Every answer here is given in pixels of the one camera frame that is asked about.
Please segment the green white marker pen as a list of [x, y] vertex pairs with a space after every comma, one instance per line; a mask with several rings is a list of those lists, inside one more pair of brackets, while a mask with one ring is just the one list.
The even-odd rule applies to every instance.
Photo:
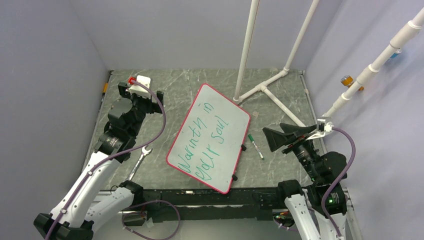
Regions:
[[251, 141], [251, 143], [253, 144], [254, 148], [256, 149], [256, 151], [257, 151], [260, 159], [264, 161], [265, 160], [265, 157], [262, 154], [261, 150], [259, 149], [258, 145], [256, 144], [253, 136], [250, 133], [247, 136], [248, 136], [249, 140]]

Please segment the red framed whiteboard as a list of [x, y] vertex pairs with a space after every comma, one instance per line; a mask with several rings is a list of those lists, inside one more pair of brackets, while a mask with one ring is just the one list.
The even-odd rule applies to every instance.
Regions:
[[204, 83], [167, 153], [166, 163], [227, 194], [250, 122], [247, 111]]

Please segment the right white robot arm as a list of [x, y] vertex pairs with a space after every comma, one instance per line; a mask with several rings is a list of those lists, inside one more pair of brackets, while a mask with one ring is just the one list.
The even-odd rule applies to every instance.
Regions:
[[313, 140], [334, 130], [331, 122], [296, 126], [280, 124], [281, 131], [262, 129], [271, 152], [282, 149], [293, 153], [311, 184], [304, 191], [297, 180], [284, 180], [276, 188], [276, 203], [288, 210], [304, 240], [344, 240], [346, 238], [347, 199], [340, 181], [347, 177], [347, 159], [331, 151], [319, 155]]

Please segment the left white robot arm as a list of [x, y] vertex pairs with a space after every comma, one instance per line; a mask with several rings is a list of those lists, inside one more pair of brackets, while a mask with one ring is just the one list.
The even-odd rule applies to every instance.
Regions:
[[33, 224], [46, 240], [91, 240], [119, 211], [139, 209], [143, 188], [130, 177], [98, 203], [94, 200], [105, 180], [138, 149], [136, 138], [148, 114], [164, 114], [164, 93], [131, 80], [118, 84], [119, 98], [110, 106], [103, 134], [88, 163], [69, 192]]

